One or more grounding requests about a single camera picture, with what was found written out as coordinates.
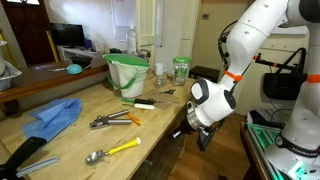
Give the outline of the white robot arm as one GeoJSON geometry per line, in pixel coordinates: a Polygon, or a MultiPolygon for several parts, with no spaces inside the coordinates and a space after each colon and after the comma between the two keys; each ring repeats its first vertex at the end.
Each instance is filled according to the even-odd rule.
{"type": "Polygon", "coordinates": [[[201,131],[232,113],[236,107],[232,90],[274,29],[280,25],[316,25],[319,14],[319,0],[255,0],[227,36],[229,68],[217,83],[206,79],[193,83],[188,114],[170,137],[176,139],[183,134],[201,131]]]}

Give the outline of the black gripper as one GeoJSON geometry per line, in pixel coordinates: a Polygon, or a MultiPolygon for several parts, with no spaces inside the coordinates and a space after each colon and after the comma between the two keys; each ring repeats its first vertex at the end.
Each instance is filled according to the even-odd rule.
{"type": "Polygon", "coordinates": [[[191,122],[188,119],[183,119],[180,125],[170,134],[172,140],[176,140],[183,134],[192,134],[199,129],[199,125],[195,122],[191,122]]]}

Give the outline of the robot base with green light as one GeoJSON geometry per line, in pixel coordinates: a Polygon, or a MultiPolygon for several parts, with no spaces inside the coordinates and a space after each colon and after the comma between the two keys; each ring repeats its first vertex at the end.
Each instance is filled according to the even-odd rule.
{"type": "Polygon", "coordinates": [[[260,110],[248,113],[247,128],[271,176],[283,180],[319,180],[319,118],[295,110],[286,123],[267,120],[260,110]]]}

